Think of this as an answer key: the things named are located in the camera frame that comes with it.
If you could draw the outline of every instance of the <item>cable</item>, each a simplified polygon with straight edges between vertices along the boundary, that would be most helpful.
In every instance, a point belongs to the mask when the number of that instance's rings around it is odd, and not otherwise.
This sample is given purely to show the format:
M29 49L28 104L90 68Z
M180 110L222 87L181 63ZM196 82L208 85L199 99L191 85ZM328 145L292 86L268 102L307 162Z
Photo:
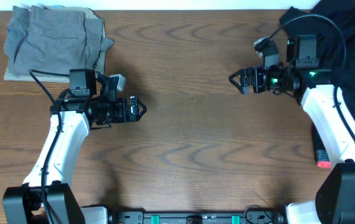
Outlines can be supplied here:
M285 22L284 24L282 24L277 30L274 31L274 33L272 33L270 35L270 37L268 37L266 39L266 41L264 42L261 42L259 44L260 45L260 49L265 46L268 41L273 38L273 36L275 36L280 30L282 30L286 25L288 25L289 23L297 20L297 19L301 19L301 18L306 18L306 17L318 17L318 18L322 18L326 21L328 21L330 24L333 25L333 27L338 31L339 35L340 35L340 38L341 38L341 41L342 41L342 44L343 44L343 58L342 58L342 64L341 64L341 77L344 77L344 73L345 73L345 69L346 69L346 55L347 55L347 49L346 49L346 40L344 38L344 35L343 33L341 32L340 28L330 19L328 19L327 17L325 16L321 16L321 15L318 15L318 14L307 14L307 15L304 15L304 16L298 16L296 18L293 18L287 22ZM338 88L339 88L339 78L341 77L338 77L337 78L337 81L336 81L336 84L334 85L334 89L333 89L333 101L334 101L334 105L336 107L336 110L338 111L338 114L340 116L340 119L342 120L344 126L346 127L347 129L347 132L350 134L351 138L353 139L354 143L355 143L355 134L353 133L353 131L351 130L350 128L350 125L347 123L346 121L346 118L344 117L342 111L341 111L341 108L340 108L340 103L338 102Z
M52 73L52 72L42 72L42 71L38 71L38 70L34 70L34 69L30 69L31 72L35 72L35 73L40 73L40 74L44 74L44 75L53 75L53 76L59 76L59 77L69 77L70 75L68 74L60 74L60 73Z
M263 207L261 207L260 205L250 205L249 207L247 207L247 208L245 209L244 218L246 219L246 221L247 221L249 224L253 224L253 222L251 222L250 220L247 219L247 217L246 217L246 212L247 212L248 209L253 208L253 207L263 208ZM265 224L270 224L270 223L272 223L272 218L270 217L270 215L267 214L266 211L263 211L263 212L264 212L264 214L266 215L266 217L271 220L270 222L265 223Z
M48 218L48 221L50 224L54 224L53 218L52 218L52 214L50 213L50 209L48 207L48 202L47 202L47 196L46 196L46 175L47 173L47 167L48 167L48 163L50 161L50 157L52 155L54 146L57 142L57 139L61 133L62 130L62 120L61 120L61 114L60 114L60 110L56 105L56 102L54 101L54 98L52 97L52 95L47 91L46 87L43 86L43 84L35 77L35 75L32 72L36 72L36 73L45 73L45 72L41 72L41 71L36 71L36 70L29 70L29 74L31 75L31 77L38 83L38 85L43 89L43 91L46 93L46 95L49 97L49 99L52 101L54 108L57 110L57 118L58 118L58 126L57 126L57 132L55 133L54 139L52 144L50 145L50 148L48 149L46 158L45 158L45 162L43 164L43 167L41 169L42 171L42 175L41 175L41 179L40 179L40 192L42 194L42 202L43 202L43 206L45 208L46 211L46 215Z

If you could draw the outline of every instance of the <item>black cable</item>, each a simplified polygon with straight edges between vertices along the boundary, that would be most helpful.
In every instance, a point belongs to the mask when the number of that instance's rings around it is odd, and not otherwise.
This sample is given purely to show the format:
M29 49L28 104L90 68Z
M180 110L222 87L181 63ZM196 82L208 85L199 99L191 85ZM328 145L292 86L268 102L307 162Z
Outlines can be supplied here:
M58 117L57 132L55 133L53 142L50 145L50 148L48 149L48 152L47 152L47 155L46 155L46 158L45 158L45 162L44 162L43 167L41 169L42 175L41 175L41 180L40 180L40 192L42 194L43 206L45 208L46 215L47 215L49 223L50 224L54 224L54 221L53 221L53 218L52 218L52 214L50 213L50 209L49 209L49 206L48 206L47 196L46 196L46 175L48 174L47 173L47 167L48 167L48 163L50 162L50 157L52 156L52 152L53 152L54 146L57 143L57 139L58 139L58 137L59 137L59 135L61 133L61 130L62 130L62 120L61 120L60 110L59 110L58 106L56 105L56 102L53 99L52 95L47 91L46 87L43 86L43 84L35 77L35 75L32 72L36 72L36 73L45 73L45 72L41 72L41 71L37 71L37 70L29 70L29 74L31 75L31 77L43 89L43 91L46 93L46 95L52 101L53 107L57 110L57 117Z
M38 71L38 70L34 70L31 69L31 72L35 72L35 73L40 73L40 74L44 74L44 75L53 75L53 76L60 76L60 77L69 77L70 75L68 74L60 74L60 73L52 73L52 72L42 72L42 71Z
M247 221L249 224L254 224L254 223L247 219L247 217L246 217L246 212L247 212L248 209L253 208L253 207L263 208L263 207L261 207L260 205L250 205L249 207L247 207L247 208L245 209L244 218L246 219L246 221ZM267 222L267 223L265 223L265 224L271 224L271 223L272 223L272 218L270 217L269 214L267 214L266 211L263 211L263 212L264 212L264 214L266 215L266 217L271 220L270 222Z
M318 17L318 18L322 18L326 21L328 21L330 24L333 25L333 27L338 31L339 35L340 35L340 38L341 38L341 41L342 41L342 44L343 44L343 59L342 59L342 65L341 65L341 73L342 73L342 77L344 77L344 73L345 73L345 69L346 69L346 39L344 38L344 35L343 33L341 32L340 28L330 19L328 19L327 17L325 16L321 16L321 15L318 15L318 14L307 14L307 15L304 15L304 16L298 16L296 18L293 18L287 22L285 22L284 24L282 24L277 30L274 31L274 33L272 33L270 35L270 37L268 37L266 39L265 42L261 42L261 46L260 48L262 48L263 46L266 45L266 43L268 43L268 41L273 38L273 36L275 36L281 29L283 29L286 25L288 25L289 23L297 20L297 19L301 19L301 18L306 18L306 17ZM336 81L336 84L334 85L334 90L333 90L333 101L334 101L334 105L336 107L336 110L338 111L338 114L340 116L340 119L342 120L344 126L346 127L347 129L347 132L350 134L351 138L353 139L354 143L355 143L355 134L353 133L353 131L351 130L349 124L347 123L346 121L346 118L344 117L342 111L341 111L341 108L340 108L340 103L338 102L338 88L339 88L339 78L342 78L342 77L338 77L337 78L337 81Z

